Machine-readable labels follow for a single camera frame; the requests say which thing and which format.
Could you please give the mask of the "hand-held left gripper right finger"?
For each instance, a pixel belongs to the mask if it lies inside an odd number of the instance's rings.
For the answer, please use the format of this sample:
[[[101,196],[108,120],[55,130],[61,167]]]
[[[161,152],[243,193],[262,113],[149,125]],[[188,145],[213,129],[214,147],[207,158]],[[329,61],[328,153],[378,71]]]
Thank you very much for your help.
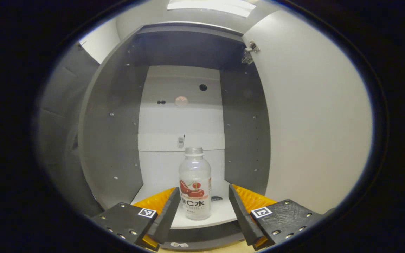
[[[228,194],[243,237],[256,251],[281,245],[325,217],[293,200],[278,202],[234,184]]]

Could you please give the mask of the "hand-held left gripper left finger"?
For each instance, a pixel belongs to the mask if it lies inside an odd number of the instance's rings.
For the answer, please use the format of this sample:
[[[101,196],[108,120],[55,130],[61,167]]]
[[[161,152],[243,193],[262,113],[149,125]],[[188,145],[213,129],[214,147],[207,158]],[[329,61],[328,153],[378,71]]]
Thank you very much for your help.
[[[174,187],[133,205],[118,203],[90,220],[129,244],[158,251],[167,239],[180,202],[180,190]]]

